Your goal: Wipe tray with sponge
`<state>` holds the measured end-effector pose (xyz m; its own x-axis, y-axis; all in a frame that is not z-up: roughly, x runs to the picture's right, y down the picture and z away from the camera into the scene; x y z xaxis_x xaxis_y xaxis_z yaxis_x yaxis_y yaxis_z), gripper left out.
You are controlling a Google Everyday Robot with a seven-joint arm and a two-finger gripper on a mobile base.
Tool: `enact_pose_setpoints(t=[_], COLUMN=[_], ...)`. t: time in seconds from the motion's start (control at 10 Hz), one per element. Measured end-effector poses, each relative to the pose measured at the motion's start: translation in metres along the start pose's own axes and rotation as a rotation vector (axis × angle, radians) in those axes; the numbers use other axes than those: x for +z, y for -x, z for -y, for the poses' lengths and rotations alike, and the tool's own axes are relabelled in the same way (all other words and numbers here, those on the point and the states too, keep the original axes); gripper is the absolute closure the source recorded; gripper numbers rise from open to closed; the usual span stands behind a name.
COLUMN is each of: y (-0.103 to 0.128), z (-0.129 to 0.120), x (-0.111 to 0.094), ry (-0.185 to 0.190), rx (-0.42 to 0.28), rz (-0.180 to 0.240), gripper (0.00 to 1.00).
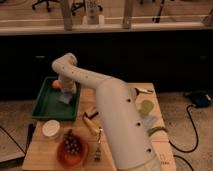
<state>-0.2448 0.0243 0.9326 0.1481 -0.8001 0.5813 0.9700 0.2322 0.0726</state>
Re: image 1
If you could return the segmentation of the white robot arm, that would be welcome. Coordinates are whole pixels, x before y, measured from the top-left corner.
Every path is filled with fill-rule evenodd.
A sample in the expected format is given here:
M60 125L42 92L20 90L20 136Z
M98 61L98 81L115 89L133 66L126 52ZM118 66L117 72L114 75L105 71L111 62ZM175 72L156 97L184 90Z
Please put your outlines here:
M68 53L54 60L52 69L63 85L73 80L95 90L96 109L117 171L163 171L137 110L135 89L118 78L79 68L76 62Z

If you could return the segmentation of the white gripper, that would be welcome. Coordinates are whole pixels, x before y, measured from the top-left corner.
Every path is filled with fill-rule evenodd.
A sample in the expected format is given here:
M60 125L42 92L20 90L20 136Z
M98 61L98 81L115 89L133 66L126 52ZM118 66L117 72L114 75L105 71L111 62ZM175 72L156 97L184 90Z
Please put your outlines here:
M75 94L77 92L76 83L72 79L68 79L60 76L58 78L60 89L63 93L72 93Z

